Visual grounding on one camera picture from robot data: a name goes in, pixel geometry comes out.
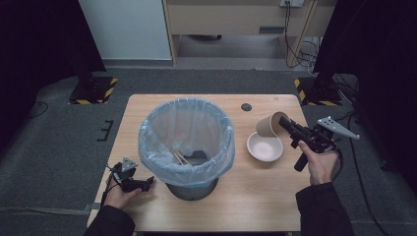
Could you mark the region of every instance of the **plastic trash bag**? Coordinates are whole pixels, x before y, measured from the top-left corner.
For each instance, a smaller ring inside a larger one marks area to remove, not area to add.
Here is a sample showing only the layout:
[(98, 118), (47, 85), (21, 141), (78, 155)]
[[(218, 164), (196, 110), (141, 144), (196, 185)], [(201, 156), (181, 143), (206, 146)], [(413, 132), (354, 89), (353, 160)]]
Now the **plastic trash bag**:
[[(207, 161), (193, 166), (181, 164), (172, 149), (185, 156), (202, 151)], [(139, 156), (142, 164), (166, 184), (206, 187), (233, 165), (232, 122), (205, 99), (187, 97), (162, 103), (140, 127)]]

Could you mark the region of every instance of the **yellow and black hazard tape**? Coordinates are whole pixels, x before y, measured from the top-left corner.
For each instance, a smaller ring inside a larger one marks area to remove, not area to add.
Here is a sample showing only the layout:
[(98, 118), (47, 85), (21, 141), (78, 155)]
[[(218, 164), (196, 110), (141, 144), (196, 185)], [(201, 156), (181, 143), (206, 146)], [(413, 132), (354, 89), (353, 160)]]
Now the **yellow and black hazard tape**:
[(306, 97), (306, 93), (304, 93), (303, 89), (300, 87), (300, 81), (297, 79), (294, 81), (295, 87), (297, 88), (298, 94), (300, 96), (301, 103), (303, 105), (341, 105), (341, 102), (339, 101), (326, 101), (326, 100), (320, 100), (320, 101), (308, 101)]
[(110, 98), (111, 93), (113, 93), (114, 87), (116, 86), (116, 82), (118, 79), (113, 78), (108, 85), (108, 88), (105, 92), (104, 97), (100, 99), (76, 99), (70, 100), (69, 104), (80, 104), (80, 105), (89, 105), (89, 104), (99, 104), (99, 103), (106, 103)]

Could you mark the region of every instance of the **gray carpet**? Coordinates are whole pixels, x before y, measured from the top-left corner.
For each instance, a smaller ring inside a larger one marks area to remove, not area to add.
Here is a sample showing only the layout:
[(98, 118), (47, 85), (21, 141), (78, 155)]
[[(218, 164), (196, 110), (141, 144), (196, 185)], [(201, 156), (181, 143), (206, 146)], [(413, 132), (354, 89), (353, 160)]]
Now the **gray carpet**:
[[(26, 120), (1, 156), (0, 207), (63, 208), (83, 213), (85, 205), (95, 198), (131, 94), (297, 94), (293, 80), (309, 76), (306, 72), (154, 69), (110, 69), (108, 75), (119, 81), (106, 104), (69, 105), (76, 78), (62, 80), (39, 92), (37, 100), (44, 103), (34, 106), (30, 113), (34, 118)], [(337, 118), (352, 110), (346, 100), (342, 106), (302, 109), (310, 126), (319, 118)], [(113, 120), (114, 125), (108, 140), (98, 142), (105, 135), (101, 129), (108, 127), (106, 120)], [(340, 123), (347, 126), (347, 119)], [(354, 122), (351, 126), (354, 133), (361, 135), (354, 146), (376, 218), (389, 235), (417, 235), (415, 195), (399, 174), (380, 169), (381, 159), (366, 132)], [(334, 184), (356, 235), (383, 235), (367, 212), (348, 140), (342, 139), (339, 146), (345, 166)], [(0, 235), (82, 235), (87, 220), (87, 215), (0, 213)]]

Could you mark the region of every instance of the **white bowl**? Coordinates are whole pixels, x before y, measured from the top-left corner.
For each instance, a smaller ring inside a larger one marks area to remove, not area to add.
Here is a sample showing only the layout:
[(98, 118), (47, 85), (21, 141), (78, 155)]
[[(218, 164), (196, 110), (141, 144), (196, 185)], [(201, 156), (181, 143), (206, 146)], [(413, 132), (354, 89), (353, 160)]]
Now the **white bowl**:
[(253, 133), (246, 143), (249, 153), (261, 161), (277, 160), (283, 151), (282, 141), (279, 138), (264, 138)]

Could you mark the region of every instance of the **white wall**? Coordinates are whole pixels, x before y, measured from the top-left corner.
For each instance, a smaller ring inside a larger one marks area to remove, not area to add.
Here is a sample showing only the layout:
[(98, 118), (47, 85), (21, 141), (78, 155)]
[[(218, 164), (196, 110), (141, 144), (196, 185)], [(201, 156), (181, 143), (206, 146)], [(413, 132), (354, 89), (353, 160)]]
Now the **white wall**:
[(162, 0), (79, 0), (102, 59), (171, 60)]

